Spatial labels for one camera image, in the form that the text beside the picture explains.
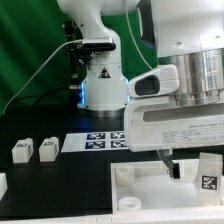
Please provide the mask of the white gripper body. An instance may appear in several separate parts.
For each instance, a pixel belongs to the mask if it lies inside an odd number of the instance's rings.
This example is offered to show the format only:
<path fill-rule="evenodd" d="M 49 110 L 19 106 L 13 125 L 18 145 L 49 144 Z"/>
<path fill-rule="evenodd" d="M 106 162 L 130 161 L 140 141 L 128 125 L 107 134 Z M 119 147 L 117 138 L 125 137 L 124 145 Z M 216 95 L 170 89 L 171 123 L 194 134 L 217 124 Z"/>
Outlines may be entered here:
<path fill-rule="evenodd" d="M 132 100 L 124 132 L 133 152 L 224 144 L 224 103 L 176 107 L 171 96 Z"/>

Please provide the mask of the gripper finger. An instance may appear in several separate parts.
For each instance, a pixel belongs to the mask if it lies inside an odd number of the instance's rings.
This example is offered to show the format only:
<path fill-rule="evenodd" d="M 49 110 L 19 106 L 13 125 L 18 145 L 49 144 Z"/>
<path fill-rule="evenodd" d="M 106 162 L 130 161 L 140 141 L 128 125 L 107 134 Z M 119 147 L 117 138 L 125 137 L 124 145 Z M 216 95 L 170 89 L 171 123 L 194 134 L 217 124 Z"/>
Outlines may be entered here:
<path fill-rule="evenodd" d="M 172 161 L 172 152 L 168 149 L 166 150 L 158 150 L 157 151 L 160 160 L 166 165 L 168 168 L 168 173 L 171 178 L 179 179 L 180 178 L 180 167 L 178 163 L 174 163 Z"/>

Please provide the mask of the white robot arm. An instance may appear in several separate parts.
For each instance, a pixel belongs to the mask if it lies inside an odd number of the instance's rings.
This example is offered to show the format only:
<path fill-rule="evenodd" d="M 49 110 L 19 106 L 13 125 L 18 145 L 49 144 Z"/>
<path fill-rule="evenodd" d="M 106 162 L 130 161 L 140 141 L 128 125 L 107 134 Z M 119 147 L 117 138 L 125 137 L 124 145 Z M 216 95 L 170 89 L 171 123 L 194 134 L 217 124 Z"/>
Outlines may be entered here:
<path fill-rule="evenodd" d="M 224 133 L 224 0 L 57 0 L 81 31 L 87 65 L 81 108 L 97 116 L 124 113 L 126 144 L 151 151 L 179 176 L 178 148 L 218 145 Z M 120 38 L 106 15 L 139 16 L 142 41 L 158 65 L 132 80 L 121 71 Z"/>

